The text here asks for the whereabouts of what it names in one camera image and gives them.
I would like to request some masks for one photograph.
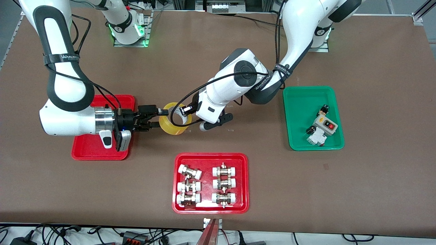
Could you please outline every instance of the yellow tape roll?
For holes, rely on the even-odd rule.
[[[172,102],[172,103],[167,104],[163,109],[168,110],[168,112],[171,115],[171,111],[173,110],[173,108],[176,105],[177,105],[176,102]],[[174,111],[174,115],[175,114],[179,115],[182,118],[183,124],[188,124],[188,123],[191,123],[191,121],[192,121],[191,115],[183,116],[182,113],[180,112],[180,110],[178,110],[178,109],[176,109]],[[183,133],[188,128],[188,126],[186,126],[186,127],[174,126],[170,122],[168,117],[169,116],[159,116],[159,125],[166,133],[171,134],[171,135],[179,135],[179,134]]]

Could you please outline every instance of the red tray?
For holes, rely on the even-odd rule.
[[[227,167],[235,167],[236,170],[236,188],[228,190],[230,193],[236,194],[236,203],[233,207],[212,203],[212,193],[214,190],[212,180],[216,177],[212,176],[212,168],[219,167],[222,163]],[[200,178],[201,203],[198,203],[194,208],[184,208],[177,204],[176,196],[177,183],[185,180],[185,177],[178,173],[181,164],[187,165],[190,168],[197,168],[203,173]],[[178,214],[243,214],[249,208],[249,191],[248,191],[248,159],[242,153],[180,153],[177,155],[174,163],[174,181],[173,181],[173,210]]]
[[[135,97],[131,95],[115,95],[123,108],[135,109]],[[111,96],[107,96],[116,105],[116,101]],[[101,95],[96,95],[91,106],[105,106],[108,102]],[[129,154],[126,151],[117,152],[115,150],[115,138],[112,139],[112,148],[105,149],[99,135],[85,134],[74,137],[71,157],[79,161],[96,160],[123,160]]]

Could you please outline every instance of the green tray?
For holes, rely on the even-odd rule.
[[[337,109],[334,90],[329,86],[287,87],[283,91],[289,145],[294,150],[339,150],[344,147],[344,134]],[[330,106],[327,117],[337,123],[338,128],[328,136],[324,146],[312,145],[307,141],[309,128],[320,108]]]

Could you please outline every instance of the brown mat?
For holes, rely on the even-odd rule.
[[[150,47],[113,48],[101,13],[73,12],[92,20],[82,70],[139,104],[180,100],[236,48],[274,65],[273,27],[250,20],[164,12]],[[41,129],[48,72],[39,38],[24,20],[0,73],[0,220],[201,228],[203,218],[219,217],[231,230],[436,237],[436,63],[424,29],[409,17],[358,16],[335,26],[330,53],[309,53],[287,86],[335,90],[342,150],[291,150],[279,94],[268,105],[231,104],[226,111],[235,119],[210,132],[193,126],[181,136],[136,133],[125,161],[78,162],[70,156],[72,137]],[[175,214],[173,167],[180,152],[245,153],[248,212]]]

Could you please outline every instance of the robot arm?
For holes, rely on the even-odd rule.
[[[282,17],[288,51],[274,70],[266,69],[249,49],[236,49],[221,62],[220,71],[214,78],[236,72],[257,71],[268,75],[234,75],[211,83],[199,91],[198,103],[182,108],[182,113],[195,112],[205,121],[200,129],[208,130],[211,124],[220,123],[224,116],[221,116],[221,112],[226,105],[242,95],[253,104],[268,103],[309,49],[314,45],[322,45],[332,22],[351,16],[361,3],[362,0],[287,1]]]
[[[138,15],[127,11],[121,0],[91,0],[103,12],[112,32],[122,44],[131,44],[141,38]],[[20,0],[29,22],[37,31],[44,50],[44,63],[51,71],[47,86],[49,100],[40,110],[44,131],[54,136],[99,134],[105,148],[112,147],[113,134],[116,149],[126,150],[134,128],[148,130],[150,124],[140,124],[161,111],[148,108],[133,113],[122,110],[119,115],[109,107],[91,107],[94,88],[79,66],[70,38],[72,14],[69,0]],[[133,123],[133,118],[140,119]]]

